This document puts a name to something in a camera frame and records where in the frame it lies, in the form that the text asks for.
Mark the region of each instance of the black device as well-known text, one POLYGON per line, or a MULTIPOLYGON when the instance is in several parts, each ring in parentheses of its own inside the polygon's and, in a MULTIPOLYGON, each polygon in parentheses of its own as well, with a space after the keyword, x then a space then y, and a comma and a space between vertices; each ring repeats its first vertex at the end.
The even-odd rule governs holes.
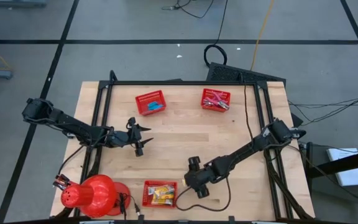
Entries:
POLYGON ((136 124, 135 118, 129 118, 126 125, 127 131, 115 131, 114 127, 90 126, 63 111, 53 107, 53 104, 40 98, 27 100, 27 106, 22 112, 25 122, 31 124, 42 124, 58 129, 64 135, 75 136, 80 144, 91 147, 123 147, 135 145, 136 156, 143 155, 144 145, 153 138, 140 141, 140 132, 151 130, 136 124))
POLYGON ((215 184, 225 179, 239 162, 259 151, 283 148, 289 145, 292 139, 301 138, 305 134, 305 131, 289 129, 283 121, 275 119, 251 142, 230 155, 219 156, 207 162, 202 169, 198 156, 189 158, 189 171, 185 174, 186 185, 196 191, 198 198, 207 197, 209 191, 206 184, 215 184))

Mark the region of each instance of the small red basket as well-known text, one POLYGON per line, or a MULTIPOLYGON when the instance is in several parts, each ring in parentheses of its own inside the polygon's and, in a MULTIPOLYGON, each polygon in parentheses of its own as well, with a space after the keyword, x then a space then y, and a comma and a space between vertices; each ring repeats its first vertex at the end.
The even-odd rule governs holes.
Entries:
POLYGON ((220 94, 222 93, 222 96, 221 99, 222 100, 226 100, 227 101, 227 105, 230 106, 230 93, 229 92, 225 92, 225 91, 221 91, 221 90, 212 90, 212 89, 207 89, 205 88, 203 90, 203 96, 201 97, 201 106, 203 107, 203 109, 206 109, 206 110, 214 110, 214 111, 219 111, 219 112, 225 112, 226 110, 224 108, 221 108, 220 106, 206 106, 204 105, 203 103, 203 100, 206 98, 206 97, 209 97, 209 98, 214 98, 214 95, 212 94, 212 92, 215 92, 217 94, 220 94))
POLYGON ((151 93, 146 93, 144 95, 140 95, 135 97, 137 109, 139 110, 139 114, 148 115, 152 113, 157 113, 159 111, 165 110, 167 104, 165 103, 164 95, 161 90, 153 91, 151 93), (147 106, 149 103, 156 101, 158 104, 162 105, 161 108, 157 110, 149 110, 147 106))
POLYGON ((178 192, 178 184, 171 181, 162 181, 162 180, 146 180, 144 182, 143 188, 143 202, 142 205, 145 207, 155 207, 155 208, 175 208, 176 199, 178 192), (171 185, 175 189, 173 193, 173 204, 172 205, 152 205, 153 195, 149 195, 149 187, 157 187, 163 185, 171 185))

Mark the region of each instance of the wooden table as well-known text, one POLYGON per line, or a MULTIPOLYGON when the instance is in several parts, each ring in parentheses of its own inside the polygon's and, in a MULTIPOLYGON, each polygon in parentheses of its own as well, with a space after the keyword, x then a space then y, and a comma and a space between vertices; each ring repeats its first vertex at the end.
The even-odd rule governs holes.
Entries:
MULTIPOLYGON (((288 127, 292 127, 283 83, 269 82, 268 89, 273 115, 284 120, 288 127)), ((98 82, 83 82, 75 118, 88 124, 91 123, 97 91, 98 82)), ((253 87, 247 87, 246 91, 250 128, 256 136, 260 133, 260 126, 253 87)), ((261 101, 265 121, 268 123, 265 102, 261 101)), ((104 100, 101 103, 99 122, 102 117, 103 102, 104 100)), ((199 156, 202 165, 217 156, 230 154, 250 141, 244 113, 244 86, 114 85, 107 125, 114 126, 117 130, 125 130, 127 120, 132 116, 136 117, 141 126, 152 128, 151 131, 142 133, 142 138, 153 137, 154 140, 147 143, 142 157, 136 157, 134 149, 130 146, 104 148, 99 173, 126 184, 138 205, 142 204, 145 180, 174 180, 178 182, 178 190, 181 192, 185 189, 181 180, 188 171, 187 159, 189 157, 199 156), (200 98, 203 88, 230 92, 230 110, 225 113, 202 110, 200 98), (167 109, 149 116, 139 115, 135 97, 154 90, 163 91, 167 109)), ((291 144, 297 147, 296 141, 291 144)), ((78 146, 76 139, 69 140, 65 158, 78 146)), ((84 156, 85 151, 79 153, 64 167, 62 173, 71 180, 79 182, 84 156)), ((306 212, 314 216, 300 153, 286 147, 282 151, 282 159, 288 189, 306 212)), ((239 221, 275 219, 262 152, 236 165, 236 168, 231 171, 229 181, 232 201, 229 208, 223 212, 210 212, 201 208, 182 212, 177 209, 141 207, 141 213, 145 215, 146 220, 228 220, 230 215, 235 216, 239 221)), ((185 208, 200 203, 211 208, 222 208, 227 204, 228 194, 225 181, 208 184, 208 188, 209 197, 199 199, 196 193, 190 190, 181 197, 179 205, 185 208)), ((63 208, 60 194, 61 190, 57 189, 51 215, 56 215, 63 208)), ((285 207, 280 190, 278 190, 278 197, 284 217, 285 207)), ((137 219, 132 202, 127 214, 128 219, 137 219)), ((123 216, 103 218, 123 219, 123 216)))

